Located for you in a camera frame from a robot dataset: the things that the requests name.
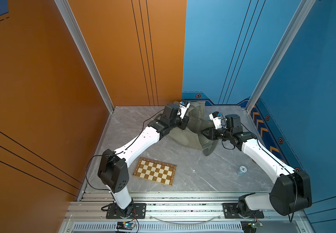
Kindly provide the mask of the olive green tote bag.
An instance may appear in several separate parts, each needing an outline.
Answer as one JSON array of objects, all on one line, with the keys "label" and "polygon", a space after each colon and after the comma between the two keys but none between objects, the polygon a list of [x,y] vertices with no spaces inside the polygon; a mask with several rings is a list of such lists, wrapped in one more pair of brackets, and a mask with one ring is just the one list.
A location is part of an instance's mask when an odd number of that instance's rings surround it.
[{"label": "olive green tote bag", "polygon": [[201,150],[205,156],[209,156],[216,148],[218,140],[209,140],[202,130],[214,127],[212,121],[205,119],[205,102],[191,102],[187,111],[189,122],[185,130],[175,128],[170,131],[168,137],[179,145]]}]

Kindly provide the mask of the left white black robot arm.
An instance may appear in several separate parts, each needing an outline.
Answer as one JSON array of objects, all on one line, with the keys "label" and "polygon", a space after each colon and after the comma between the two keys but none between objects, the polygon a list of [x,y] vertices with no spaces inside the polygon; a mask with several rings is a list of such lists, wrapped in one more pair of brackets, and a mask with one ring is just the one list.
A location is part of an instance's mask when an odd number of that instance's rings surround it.
[{"label": "left white black robot arm", "polygon": [[132,214],[134,204],[127,188],[129,166],[142,152],[168,135],[171,130],[184,130],[189,122],[189,116],[186,115],[189,107],[190,102],[185,100],[179,104],[167,104],[163,110],[143,122],[138,136],[116,150],[107,149],[103,152],[97,175],[111,192],[115,207],[123,218]]}]

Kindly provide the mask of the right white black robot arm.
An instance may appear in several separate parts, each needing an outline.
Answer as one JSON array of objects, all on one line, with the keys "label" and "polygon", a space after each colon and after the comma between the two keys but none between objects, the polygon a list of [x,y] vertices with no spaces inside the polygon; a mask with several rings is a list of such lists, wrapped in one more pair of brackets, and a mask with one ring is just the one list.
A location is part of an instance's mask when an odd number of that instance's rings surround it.
[{"label": "right white black robot arm", "polygon": [[214,126],[201,134],[212,141],[229,141],[258,164],[274,184],[270,193],[241,196],[236,207],[240,216],[249,217],[258,210],[274,210],[287,216],[312,206],[310,177],[306,172],[288,166],[268,151],[255,134],[243,128],[238,115],[214,112],[209,118]]}]

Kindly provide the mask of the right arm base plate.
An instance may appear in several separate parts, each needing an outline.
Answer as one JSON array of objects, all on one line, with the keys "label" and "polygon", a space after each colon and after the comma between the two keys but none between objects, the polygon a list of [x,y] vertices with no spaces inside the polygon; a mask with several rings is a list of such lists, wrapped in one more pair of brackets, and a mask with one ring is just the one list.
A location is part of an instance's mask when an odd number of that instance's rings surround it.
[{"label": "right arm base plate", "polygon": [[262,210],[249,210],[248,207],[244,206],[241,203],[223,203],[223,213],[226,219],[231,218],[264,218]]}]

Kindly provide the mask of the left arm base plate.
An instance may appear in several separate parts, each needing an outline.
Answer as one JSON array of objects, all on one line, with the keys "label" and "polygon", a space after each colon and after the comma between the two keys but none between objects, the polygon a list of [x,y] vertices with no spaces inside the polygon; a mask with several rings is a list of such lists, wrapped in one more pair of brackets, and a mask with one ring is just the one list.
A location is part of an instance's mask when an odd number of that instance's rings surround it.
[{"label": "left arm base plate", "polygon": [[121,209],[116,203],[112,203],[108,206],[106,212],[107,219],[144,219],[146,216],[146,204],[145,203],[131,203],[126,209]]}]

